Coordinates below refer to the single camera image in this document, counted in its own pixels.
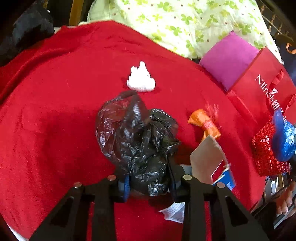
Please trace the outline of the right hand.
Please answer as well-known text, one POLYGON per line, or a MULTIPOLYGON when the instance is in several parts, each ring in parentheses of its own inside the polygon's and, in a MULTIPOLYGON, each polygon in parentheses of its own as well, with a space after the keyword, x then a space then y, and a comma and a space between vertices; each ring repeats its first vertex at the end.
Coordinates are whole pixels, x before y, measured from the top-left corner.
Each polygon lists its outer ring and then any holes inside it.
POLYGON ((295 181, 290 182, 290 185, 285 188, 281 195, 276 199, 276 214, 287 214, 288 208, 295 204, 292 193, 295 190, 295 181))

